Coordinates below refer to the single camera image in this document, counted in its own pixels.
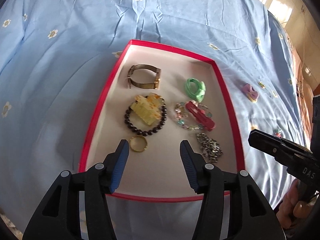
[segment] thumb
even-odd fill
[[[309,204],[304,201],[299,201],[294,207],[293,215],[296,218],[306,219],[309,216],[313,206],[313,204]]]

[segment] human hand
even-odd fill
[[[284,229],[288,229],[292,221],[289,217],[290,214],[296,218],[305,219],[310,214],[314,202],[306,203],[304,201],[298,201],[298,189],[297,189],[298,179],[295,179],[287,194],[283,198],[283,202],[279,206],[279,212],[277,213],[277,218],[280,222],[280,225]]]

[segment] dark brown bead bracelet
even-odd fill
[[[135,126],[133,126],[133,124],[130,122],[130,113],[132,111],[130,106],[125,111],[124,123],[128,126],[128,128],[132,132],[136,133],[137,135],[143,135],[143,136],[153,135],[154,133],[157,133],[159,130],[161,130],[163,128],[165,121],[167,120],[167,108],[166,108],[165,104],[161,107],[161,110],[162,110],[162,117],[161,117],[159,124],[156,127],[150,129],[149,131],[142,131],[142,130],[136,128]]]

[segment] gold ring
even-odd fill
[[[142,138],[145,142],[145,147],[141,150],[141,149],[137,149],[136,146],[132,146],[133,145],[133,141],[136,139],[136,138]],[[147,139],[142,136],[142,135],[136,135],[136,136],[133,136],[131,139],[130,139],[130,148],[134,151],[134,152],[143,152],[145,151],[147,148],[148,148],[148,142],[147,142]]]

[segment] silver chain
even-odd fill
[[[216,140],[209,138],[204,133],[197,133],[196,134],[197,141],[200,143],[202,156],[204,159],[208,159],[209,163],[216,163],[218,158],[223,154],[219,144]]]

